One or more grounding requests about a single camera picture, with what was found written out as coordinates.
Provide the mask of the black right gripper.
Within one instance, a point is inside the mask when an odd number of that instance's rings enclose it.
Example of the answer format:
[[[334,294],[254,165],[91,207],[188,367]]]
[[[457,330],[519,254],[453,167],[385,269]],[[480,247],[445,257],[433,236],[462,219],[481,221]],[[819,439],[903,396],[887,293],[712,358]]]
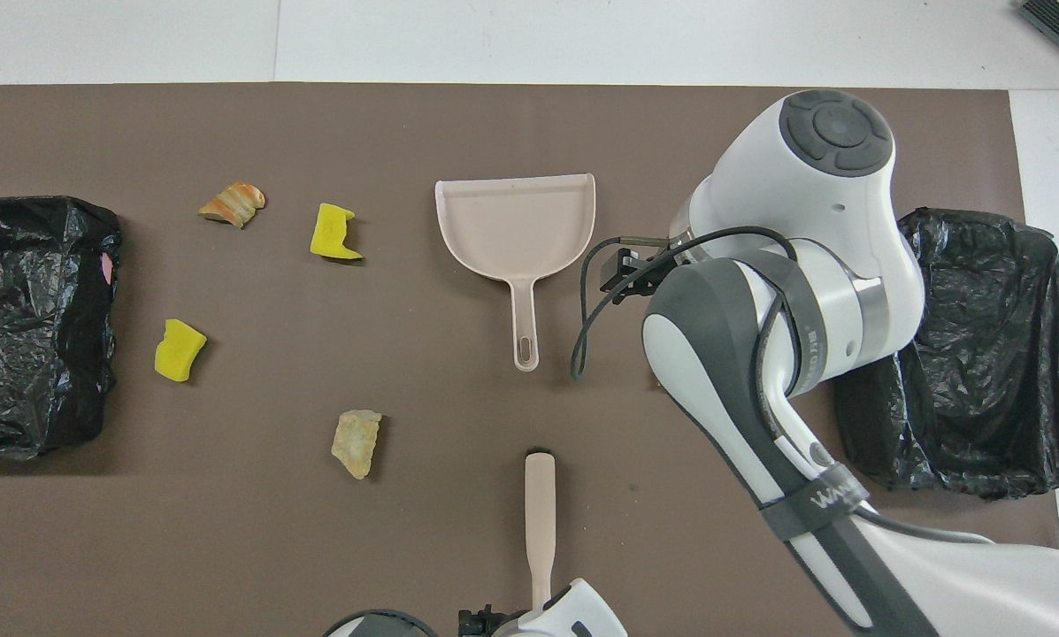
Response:
[[[620,305],[630,295],[653,295],[671,270],[674,258],[662,259],[662,255],[643,258],[633,249],[617,249],[602,265],[599,290],[602,293],[610,293],[614,287],[634,275],[634,279],[611,298],[614,305]]]

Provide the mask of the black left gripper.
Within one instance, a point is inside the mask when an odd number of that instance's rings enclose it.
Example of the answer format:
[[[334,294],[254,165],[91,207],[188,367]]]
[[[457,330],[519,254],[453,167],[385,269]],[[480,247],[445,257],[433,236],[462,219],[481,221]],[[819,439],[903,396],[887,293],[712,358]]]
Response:
[[[477,611],[459,609],[457,634],[459,636],[493,636],[498,629],[520,617],[521,611],[500,612],[493,609],[492,604],[486,604],[484,608]]]

